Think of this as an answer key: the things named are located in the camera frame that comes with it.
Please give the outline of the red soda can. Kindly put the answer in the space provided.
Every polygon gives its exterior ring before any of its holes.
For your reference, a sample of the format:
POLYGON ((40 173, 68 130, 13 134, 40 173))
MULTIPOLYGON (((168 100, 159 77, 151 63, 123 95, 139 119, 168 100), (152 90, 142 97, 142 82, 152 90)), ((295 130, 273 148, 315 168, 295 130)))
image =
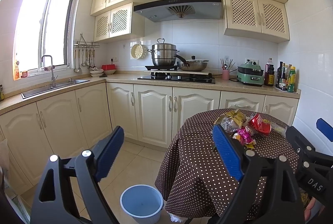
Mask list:
POLYGON ((265 121, 259 113, 250 115, 248 125, 264 137, 267 137, 271 132, 270 122, 265 121))

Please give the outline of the pink foil wrapper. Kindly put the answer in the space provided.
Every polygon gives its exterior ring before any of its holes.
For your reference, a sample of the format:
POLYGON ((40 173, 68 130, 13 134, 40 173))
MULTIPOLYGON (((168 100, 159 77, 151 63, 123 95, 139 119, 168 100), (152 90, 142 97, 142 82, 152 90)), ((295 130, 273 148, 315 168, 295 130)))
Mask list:
POLYGON ((253 138, 253 131, 248 126, 238 129, 232 135, 232 139, 238 140, 242 146, 246 146, 247 148, 254 148, 256 145, 256 141, 253 138))

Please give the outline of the gold snack bag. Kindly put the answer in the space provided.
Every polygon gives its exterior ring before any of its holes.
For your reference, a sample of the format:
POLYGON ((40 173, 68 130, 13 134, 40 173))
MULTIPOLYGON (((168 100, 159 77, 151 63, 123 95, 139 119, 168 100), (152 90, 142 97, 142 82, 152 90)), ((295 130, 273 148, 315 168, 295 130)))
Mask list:
POLYGON ((246 116, 240 110, 231 110, 223 113, 215 121, 226 133, 234 133, 246 122, 246 116))

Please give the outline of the blue plastic trash bin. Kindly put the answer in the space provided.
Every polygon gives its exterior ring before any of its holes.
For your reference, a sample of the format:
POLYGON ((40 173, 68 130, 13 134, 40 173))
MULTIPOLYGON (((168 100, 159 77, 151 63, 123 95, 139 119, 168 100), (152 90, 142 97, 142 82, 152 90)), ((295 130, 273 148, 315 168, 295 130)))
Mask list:
POLYGON ((160 220, 164 200, 161 193, 146 184, 128 187, 120 196, 122 210, 137 223, 157 223, 160 220))

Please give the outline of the dark soy sauce bottle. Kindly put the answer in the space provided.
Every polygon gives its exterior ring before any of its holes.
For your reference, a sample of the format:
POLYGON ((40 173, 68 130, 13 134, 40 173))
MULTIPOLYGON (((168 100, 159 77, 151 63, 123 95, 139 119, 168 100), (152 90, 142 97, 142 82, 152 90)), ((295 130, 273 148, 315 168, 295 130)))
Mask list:
POLYGON ((265 73, 264 73, 264 85, 266 86, 274 86, 274 65, 272 58, 269 58, 265 65, 265 73))

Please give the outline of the brown polka dot tablecloth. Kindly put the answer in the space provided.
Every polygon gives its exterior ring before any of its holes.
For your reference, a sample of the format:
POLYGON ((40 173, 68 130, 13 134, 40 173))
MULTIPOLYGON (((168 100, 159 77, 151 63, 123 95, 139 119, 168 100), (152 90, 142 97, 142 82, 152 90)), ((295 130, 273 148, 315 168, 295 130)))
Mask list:
POLYGON ((179 221, 222 215, 238 188, 215 149, 212 129, 228 108, 189 117, 171 141, 155 186, 165 210, 179 221))

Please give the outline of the lower cabinets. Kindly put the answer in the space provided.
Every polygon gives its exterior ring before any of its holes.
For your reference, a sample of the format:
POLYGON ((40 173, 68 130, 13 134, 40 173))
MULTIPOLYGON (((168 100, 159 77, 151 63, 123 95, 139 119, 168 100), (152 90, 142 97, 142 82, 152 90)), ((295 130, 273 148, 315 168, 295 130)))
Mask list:
POLYGON ((1 103, 1 139, 9 147, 9 182, 18 194, 35 186, 52 154, 73 156, 115 126, 129 139, 168 147, 191 116, 218 108, 267 113, 293 123, 300 93, 214 84, 148 81, 116 75, 70 80, 1 103))

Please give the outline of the steel sink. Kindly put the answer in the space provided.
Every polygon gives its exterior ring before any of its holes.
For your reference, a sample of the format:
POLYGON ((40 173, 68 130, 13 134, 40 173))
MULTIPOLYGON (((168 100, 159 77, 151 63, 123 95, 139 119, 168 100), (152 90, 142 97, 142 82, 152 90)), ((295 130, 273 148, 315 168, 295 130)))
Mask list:
POLYGON ((54 85, 52 85, 52 84, 46 85, 46 86, 43 86, 40 88, 29 90, 27 92, 23 92, 23 93, 21 93, 21 96, 23 99, 26 99, 26 98, 34 97, 36 95, 40 95, 42 93, 50 92, 50 91, 53 91, 56 89, 65 88, 65 87, 72 86, 72 85, 82 84, 85 82, 88 82, 88 80, 69 79, 68 81, 58 82, 58 83, 55 83, 54 85))

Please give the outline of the steel faucet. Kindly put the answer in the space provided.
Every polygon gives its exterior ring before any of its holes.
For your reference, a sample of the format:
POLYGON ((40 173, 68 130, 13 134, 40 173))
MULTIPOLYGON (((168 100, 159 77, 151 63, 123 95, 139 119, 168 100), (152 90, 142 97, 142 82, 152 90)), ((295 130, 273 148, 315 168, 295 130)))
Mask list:
POLYGON ((51 85, 50 86, 51 86, 51 88, 56 88, 56 79, 58 78, 58 76, 54 75, 55 66, 53 63, 53 57, 51 55, 47 55, 47 54, 42 55, 41 62, 44 62, 45 58, 50 58, 50 60, 51 60, 50 66, 47 66, 44 69, 46 69, 47 71, 51 71, 51 85))

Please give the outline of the black gas stove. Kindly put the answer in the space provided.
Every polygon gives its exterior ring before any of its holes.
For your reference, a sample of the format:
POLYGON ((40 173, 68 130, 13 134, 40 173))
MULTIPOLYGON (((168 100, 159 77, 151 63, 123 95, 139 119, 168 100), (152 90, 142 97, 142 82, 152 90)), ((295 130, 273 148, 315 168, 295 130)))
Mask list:
POLYGON ((157 80, 175 82, 196 82, 205 84, 215 84, 216 80, 211 73, 203 71, 183 71, 177 66, 146 66, 148 74, 140 76, 138 80, 157 80))

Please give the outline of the hanging utensil rack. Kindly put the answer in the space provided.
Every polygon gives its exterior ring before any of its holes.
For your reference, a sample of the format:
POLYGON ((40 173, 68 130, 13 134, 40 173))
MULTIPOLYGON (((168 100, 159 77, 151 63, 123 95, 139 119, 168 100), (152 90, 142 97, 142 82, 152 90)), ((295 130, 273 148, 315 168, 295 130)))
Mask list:
POLYGON ((83 68, 97 73, 99 68, 95 62, 95 50, 99 47, 98 42, 86 41, 83 34, 80 34, 79 40, 73 45, 73 70, 75 73, 81 72, 83 68))

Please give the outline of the window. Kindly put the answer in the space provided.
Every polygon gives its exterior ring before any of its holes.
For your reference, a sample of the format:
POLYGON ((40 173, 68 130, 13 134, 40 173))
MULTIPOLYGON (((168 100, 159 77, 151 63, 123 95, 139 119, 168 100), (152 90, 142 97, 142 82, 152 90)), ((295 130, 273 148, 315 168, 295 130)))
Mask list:
POLYGON ((14 34, 14 80, 70 65, 74 0, 23 0, 14 34))

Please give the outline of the steel steamer pot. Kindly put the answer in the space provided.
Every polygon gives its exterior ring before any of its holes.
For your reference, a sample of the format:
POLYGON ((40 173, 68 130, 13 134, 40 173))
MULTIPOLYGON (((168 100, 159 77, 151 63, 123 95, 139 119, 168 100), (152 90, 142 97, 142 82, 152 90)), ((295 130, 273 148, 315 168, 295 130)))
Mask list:
POLYGON ((178 53, 177 47, 174 44, 166 43, 164 38, 158 38, 156 41, 157 43, 147 50, 151 54, 153 65, 173 66, 176 60, 175 55, 178 53))

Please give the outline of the cream round strainer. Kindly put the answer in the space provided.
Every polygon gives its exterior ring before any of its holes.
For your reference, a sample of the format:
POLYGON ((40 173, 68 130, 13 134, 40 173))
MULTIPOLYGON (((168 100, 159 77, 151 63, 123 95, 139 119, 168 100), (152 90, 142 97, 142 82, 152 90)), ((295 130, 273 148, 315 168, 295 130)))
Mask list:
POLYGON ((134 44, 131 48, 130 55, 132 59, 142 59, 146 54, 145 46, 142 44, 134 44))

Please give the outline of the range hood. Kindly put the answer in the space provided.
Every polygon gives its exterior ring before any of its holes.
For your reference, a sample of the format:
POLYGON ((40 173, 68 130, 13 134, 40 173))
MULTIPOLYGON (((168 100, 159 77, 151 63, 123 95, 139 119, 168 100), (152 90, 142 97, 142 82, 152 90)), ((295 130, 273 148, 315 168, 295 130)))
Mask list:
POLYGON ((133 10, 152 22, 220 19, 222 0, 157 0, 136 5, 133 10))

